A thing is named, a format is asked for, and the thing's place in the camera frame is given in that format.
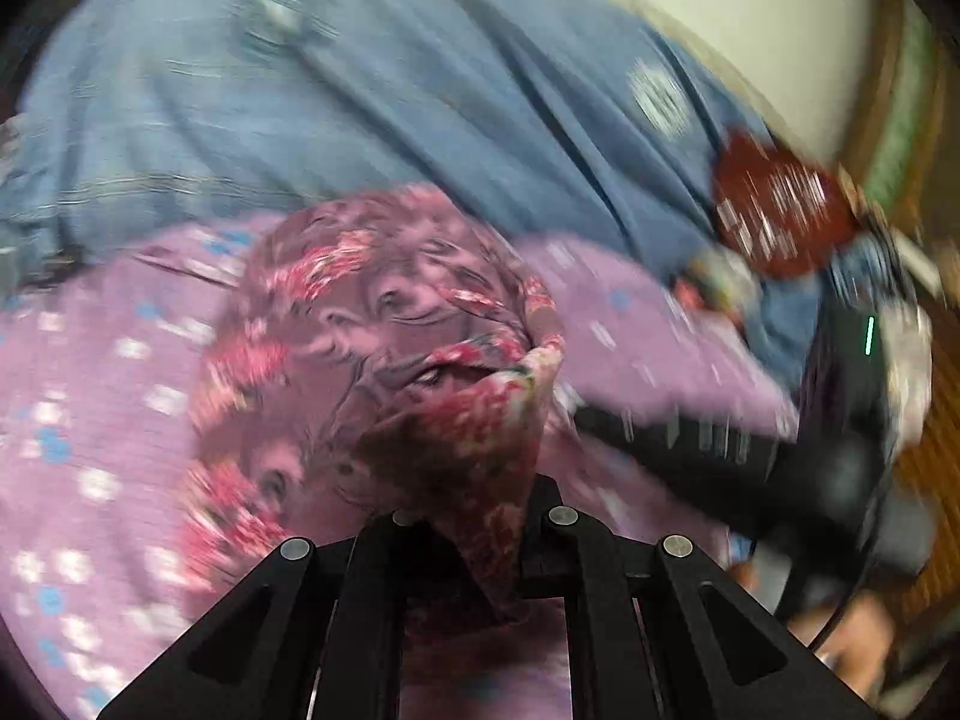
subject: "clothing pile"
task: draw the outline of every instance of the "clothing pile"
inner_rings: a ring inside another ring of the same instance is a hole
[[[555,388],[789,440],[824,291],[918,338],[881,231],[798,239],[788,274],[724,237],[762,122],[602,0],[89,0],[20,111],[0,617],[71,716],[286,536],[392,509],[485,598],[414,610],[401,711],[567,716],[563,610],[511,592],[534,474],[628,538],[727,562],[728,535]],[[901,382],[923,348],[893,346]],[[923,410],[906,378],[891,453]]]

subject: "triangular cutout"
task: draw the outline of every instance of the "triangular cutout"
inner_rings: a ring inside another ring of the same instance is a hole
[[[700,600],[735,685],[750,685],[786,666],[786,655],[712,584],[700,588]]]
[[[238,685],[247,673],[274,593],[264,586],[220,624],[187,659],[187,668],[222,685]]]

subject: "pink floral fabric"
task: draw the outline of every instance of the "pink floral fabric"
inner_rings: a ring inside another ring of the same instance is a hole
[[[334,520],[355,533],[402,508],[509,615],[562,360],[544,284],[441,191],[287,218],[248,258],[192,396],[192,589],[219,595],[290,533],[332,541]]]

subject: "black device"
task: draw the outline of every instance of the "black device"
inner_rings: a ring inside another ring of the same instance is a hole
[[[872,709],[683,536],[613,536],[536,479],[518,590],[563,598],[574,720],[868,720]],[[381,517],[285,541],[100,720],[392,720],[406,605],[482,594],[446,539]]]

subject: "purple fabric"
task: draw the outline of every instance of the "purple fabric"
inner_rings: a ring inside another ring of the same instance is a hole
[[[239,274],[237,257],[276,221],[171,230],[0,314],[0,562],[7,567],[0,615],[70,717],[94,717],[191,617],[178,552],[179,488],[194,457],[186,394]],[[728,406],[739,404],[743,423],[755,429],[776,428],[779,409],[789,412],[762,375],[724,380],[724,365],[749,362],[731,351],[737,343],[714,343],[712,331],[685,335],[688,326],[672,310],[656,314],[664,331],[632,330],[653,308],[669,305],[636,265],[576,242],[563,246],[572,256],[567,266],[549,242],[521,250],[553,290],[571,333],[566,375],[581,391],[655,415],[671,398],[723,410],[726,385]],[[568,286],[575,279],[579,286]],[[624,311],[630,319],[618,319]],[[655,399],[645,394],[643,367],[676,354],[680,340],[688,355],[706,344],[701,365],[721,373],[709,401],[697,400],[670,370]],[[722,528],[635,464],[587,448],[556,420],[547,424],[538,469],[558,480],[566,502],[624,536],[654,541],[683,532],[725,558]],[[317,506],[302,527],[306,536],[325,543],[356,532],[363,515],[332,485],[307,491]],[[407,679],[406,718],[568,716],[562,612],[536,605],[521,626],[411,652]]]

